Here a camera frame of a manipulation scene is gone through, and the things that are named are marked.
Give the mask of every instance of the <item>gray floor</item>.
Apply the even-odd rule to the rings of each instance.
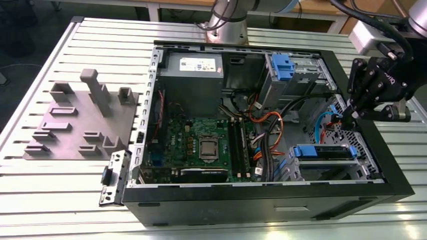
[[[27,57],[11,58],[0,52],[0,68],[18,63],[43,65],[74,16],[122,20],[150,19],[146,8],[139,8],[137,11],[137,8],[131,6],[63,2],[61,7],[62,10],[55,12],[51,2],[35,1],[34,10],[38,16],[39,24],[28,28],[28,32],[36,45],[35,53]],[[194,22],[205,22],[210,19],[210,17],[211,13],[203,11],[194,12],[190,10],[162,10],[163,22],[191,24]],[[270,27],[267,16],[249,16],[247,22],[250,27]],[[10,80],[10,84],[4,87],[0,87],[0,131],[8,123],[8,120],[34,82],[39,70],[40,68],[38,66],[27,65],[19,65],[0,69],[0,73],[3,73]]]

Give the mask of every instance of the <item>slotted aluminum surface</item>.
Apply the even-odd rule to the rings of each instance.
[[[347,74],[358,57],[345,35],[251,28],[249,39],[258,46],[333,50]],[[413,122],[377,124],[417,194],[341,220],[145,227],[126,207],[99,208],[102,172],[109,161],[22,159],[52,100],[48,90],[55,81],[86,90],[81,71],[95,68],[110,91],[131,87],[143,94],[154,40],[203,42],[205,33],[194,25],[179,23],[86,18],[70,24],[0,136],[0,236],[81,240],[426,238],[427,126],[417,102],[409,104]]]

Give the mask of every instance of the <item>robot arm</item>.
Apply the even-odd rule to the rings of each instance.
[[[419,0],[410,10],[410,17],[393,25],[355,15],[355,11],[337,0],[331,3],[361,20],[350,34],[359,53],[377,49],[383,55],[371,57],[369,61],[362,58],[353,61],[347,86],[350,99],[341,119],[342,128],[351,130],[354,119],[409,122],[411,113],[406,102],[427,83],[427,31],[423,31],[427,2]]]
[[[217,0],[207,24],[198,24],[206,31],[207,41],[243,45],[249,42],[249,11],[286,13],[299,0]]]

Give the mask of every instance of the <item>wooden table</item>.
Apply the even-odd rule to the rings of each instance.
[[[103,4],[131,7],[149,8],[150,20],[161,22],[161,9],[178,9],[193,11],[211,11],[215,0],[59,0],[59,2],[81,3],[81,4]],[[302,19],[333,21],[327,33],[339,34],[347,22],[349,16],[326,0],[305,0],[302,5]],[[299,17],[299,5],[287,13],[270,13],[261,11],[250,11],[250,15],[265,15],[271,17]]]

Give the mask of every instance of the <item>power supply label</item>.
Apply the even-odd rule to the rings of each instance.
[[[215,59],[183,57],[179,60],[179,70],[193,72],[217,72]]]

